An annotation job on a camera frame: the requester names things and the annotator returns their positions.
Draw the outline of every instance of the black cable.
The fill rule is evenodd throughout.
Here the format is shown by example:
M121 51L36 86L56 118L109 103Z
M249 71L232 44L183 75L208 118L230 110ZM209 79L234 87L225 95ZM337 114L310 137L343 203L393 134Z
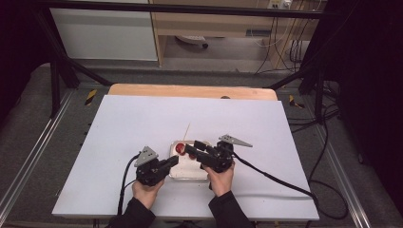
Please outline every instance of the black cable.
M131 182L129 182L129 183L125 186L125 189L127 188L128 185L134 183L135 181L136 181L136 180L132 180Z
M283 69L267 69L267 70L263 70L257 74L261 74L261 73L265 73L265 72L272 72L272 71L281 71L281 70L290 70L289 68L283 68Z
M284 59L282 58L281 54L280 54L279 51L278 51L277 44L276 44L276 41L277 41L277 38L276 38L277 28L278 28L278 17L276 17L276 28L275 28L276 31L275 31L275 43L274 43L274 47L275 47L276 53L278 54L279 59L282 61L282 63L284 64L284 66L285 66L288 70L290 70L291 72L293 72L293 70L292 70L291 68L289 68L287 65L285 65Z
M278 178L276 178L276 177L274 177L274 176L272 176L272 175L270 175L270 174L268 174L268 173L266 173L266 172L263 172L263 171L259 170L257 167L255 167L253 164L251 164L251 163L249 163L248 161L246 161L246 160L240 158L240 156L238 156L234 151L231 151L231 152L232 152L232 154L235 156L235 158L237 158L240 162L242 162L243 164L245 164L245 165L251 167L252 169L258 171L258 172L261 173L264 177L266 177L266 178L268 178L268 179L270 179L270 180L272 180L272 181L275 181L275 182L277 182L277 183L279 183L279 184L281 184L281 185L284 185L284 186L286 186L286 187L288 187L288 188L294 189L294 190L296 190L296 191L299 191L299 192L301 192L301 193L303 193L303 194L309 196L310 198L312 198L312 200L314 200L315 205L318 207L318 200L317 200L317 197L316 197L314 194L312 194L311 192L306 191L305 189L302 189L302 188L300 188L300 187L296 187L296 186L294 186L294 185L291 184L291 183L288 183L288 182L286 182L286 181L284 181L284 180L280 180L280 179L278 179Z
M272 27L270 27L270 35L269 35L269 45L267 48L267 52L266 52L266 57L264 58L263 63L260 65L259 69L254 73L254 75L259 74L259 70L263 67L263 65L266 63L267 61L267 57L269 57L269 52L270 52L270 46L271 46L271 41L272 41L272 30L273 30L273 25L275 24L275 18L273 17L273 21L272 21Z
M311 181L309 182L310 186L311 186L311 183L321 184L321 185L323 185L325 187L328 187L328 188L332 189L341 198L341 200L343 201L343 204L344 204L344 208L345 208L345 210L344 210L344 212L343 212L343 214L341 216L330 215L327 212L323 211L320 207L318 207L317 210L320 213L322 213L324 216L326 216L326 217L328 217L330 219L335 219L335 220L345 219L347 217L348 213L349 213L349 208L348 208L348 205L347 205L347 201L344 199L343 195L341 195L341 193L337 189L335 189L334 187L332 187L331 185L329 185L329 184L327 184L325 182L311 179Z
M328 110L329 108L331 108L332 106L335 106L335 104L329 105L329 106L327 106L327 107L325 108L324 113L323 113L323 116L324 116L324 117L326 117L326 112L327 112L327 110ZM315 170L317 169L317 166L319 165L320 160L322 159L323 155L325 154L326 147L327 147L327 143L328 143L328 141L329 141L329 130L328 130L328 128L327 128L326 118L323 118L323 127L325 128L325 134L326 134L326 136L325 136L325 143L324 143L324 145L323 145L322 150L320 151L319 158L317 159L317 162L315 163L314 168L312 169L311 174L309 175L308 183L309 183L309 181L311 180L312 176L314 175Z
M333 110L332 112L330 112L326 116L324 116L324 120L330 120L336 115L338 115L338 109ZM306 129L306 128L310 127L310 126L313 126L313 125L317 124L317 119L313 119L312 121L310 121L308 123L288 123L288 124L290 126L291 125L302 125L301 128L298 128L298 129L295 129L295 130L291 131L291 133L296 133L296 132L299 132L299 131L301 131L303 129Z
M127 176L128 169L130 168L130 164L131 164L134 160L138 159L139 156L140 156L140 154L138 154L138 155L134 156L133 158L131 158L131 160L128 162L127 167L126 167L126 169L125 169L124 179L123 179L123 181L122 181L122 187L121 187L121 195L120 195L120 197L119 197L118 216L120 216L120 215L122 214L122 207L123 207L123 205L124 205L125 188L126 188L126 186L125 186L125 179L126 179L126 176Z
M326 217L328 217L328 218L331 218L331 219L345 219L345 218L347 217L347 215L348 215L349 209L348 209L347 201L344 199L344 197L341 195L341 193L340 193L338 190L336 190L334 187L330 186L329 184L327 184L327 183L325 183L325 182L322 182L322 181L319 181L319 180L313 180L313 175L314 175L315 171L317 170L317 166L319 165L319 163L320 163L320 161L321 161L321 159L322 159L322 157L323 157L323 155L324 155L324 153L325 153L325 151L326 151L326 147L327 147L327 144L328 144L328 141L329 141L329 130L328 130L328 127L327 127L327 124L326 124L326 121L327 121L329 118L326 118L326 117L327 117L327 111L328 111L328 109L331 108L331 107L333 107L333 106L336 106L336 104L332 104L332 105L327 106L327 107L325 108L324 112L323 112L323 117L324 117L324 118L323 118L323 127L325 128L325 134L326 134L326 136L325 136L325 143L324 143L324 145L323 145L322 150L320 151L319 157L317 158L317 162L315 163L314 168L312 169L311 174L309 175L308 184L311 186L311 183L312 183L312 182L318 183L318 184L321 184L321 185L323 185L323 186L325 186L325 187L328 187L328 188L332 189L334 192L336 192L336 193L341 197L341 199L342 199L342 201L343 201L343 204L344 204L344 207L345 207L345 210L344 210L343 215L341 215L341 216L333 216L333 215L330 215L330 214L324 212L319 206L317 207L317 210L318 210L320 213L322 213L324 216L326 216ZM337 109L337 110L333 110L333 112L334 112L335 114L338 113L338 109Z

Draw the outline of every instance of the hand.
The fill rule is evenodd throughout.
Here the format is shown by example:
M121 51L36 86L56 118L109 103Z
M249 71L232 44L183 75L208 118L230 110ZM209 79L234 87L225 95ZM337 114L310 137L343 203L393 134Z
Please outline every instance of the hand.
M135 181L131 186L133 197L139 200L149 210L154 204L157 193L163 186L164 181L165 179L162 179L154 186L143 185L139 181Z
M232 161L231 167L222 173L216 173L212 168L205 165L202 167L208 173L207 178L211 181L211 188L217 197L231 191L232 179L234 178L234 161Z

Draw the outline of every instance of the white tabletop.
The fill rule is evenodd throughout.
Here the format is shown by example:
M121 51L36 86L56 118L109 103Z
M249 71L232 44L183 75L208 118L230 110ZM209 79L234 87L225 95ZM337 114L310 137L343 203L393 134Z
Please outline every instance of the white tabletop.
M257 168L309 191L281 102L207 98L106 95L52 214L65 218L110 218L117 213L128 161L148 145L169 157L171 143L187 140L215 145L229 134L252 148L237 154ZM136 177L131 166L126 182ZM252 220L318 219L306 195L275 183L236 160L232 190ZM125 191L125 203L131 199ZM211 219L214 197L206 181L166 177L152 211L157 219Z

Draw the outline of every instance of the black stand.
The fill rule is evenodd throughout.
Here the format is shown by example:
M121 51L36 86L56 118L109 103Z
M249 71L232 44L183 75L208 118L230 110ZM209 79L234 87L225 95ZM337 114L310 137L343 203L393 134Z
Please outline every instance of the black stand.
M177 12L177 13L201 13L217 15L242 15L242 16L262 16L262 17L288 17L288 18L306 18L306 19L334 19L340 15L335 12L319 11L299 11L299 10L270 10L270 9L249 9L249 8L227 8L227 7L205 7L188 5L161 5L161 4L129 4L129 3L109 3L109 2L82 2L66 0L36 0L31 3L31 13L37 22L38 29L44 32L46 39L50 44L49 54L53 60L52 68L52 95L53 107L52 116L57 112L60 106L60 89L58 76L65 81L67 87L77 87L80 84L73 69L83 72L86 76L94 79L105 86L111 86L108 80L89 71L87 68L70 59L66 51L58 42L47 20L43 15L43 8L61 8L61 9L81 9L81 10L119 10L119 11L148 11L148 12ZM294 78L302 77L299 73Z
M44 15L43 9L36 8L33 5L30 8L30 12L36 22L38 29L40 29L47 40L48 47L44 47L50 55L50 70L51 70L51 91L52 91L52 110L50 118L53 118L60 108L60 82L59 76L62 77L66 86L69 88L76 88L80 81L74 69L81 71L86 76L99 82L104 86L112 86L113 83L95 74L84 66L78 64L74 60L70 59L65 49L59 43L54 35L54 32L50 28L48 21Z
M295 79L304 78L299 86L299 92L301 94L307 94L315 85L317 85L317 92L315 95L315 118L319 124L322 124L323 116L321 110L323 101L324 71L324 67L306 66L299 72L296 72L287 78L264 88L276 90L293 82Z

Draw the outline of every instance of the black pole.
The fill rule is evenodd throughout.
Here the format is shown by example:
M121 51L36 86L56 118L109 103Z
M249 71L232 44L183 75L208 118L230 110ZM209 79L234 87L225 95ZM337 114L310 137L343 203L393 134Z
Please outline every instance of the black pole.
M256 17L281 17L281 18L305 18L305 19L334 19L340 15L334 12L301 11L301 10L275 10L255 8L229 8L207 7L190 5L163 5L140 3L115 3L115 2L88 2L68 0L37 0L35 4L46 8L76 9L76 10L116 10L116 11L147 11L147 12L175 12L198 13L217 15L238 15Z

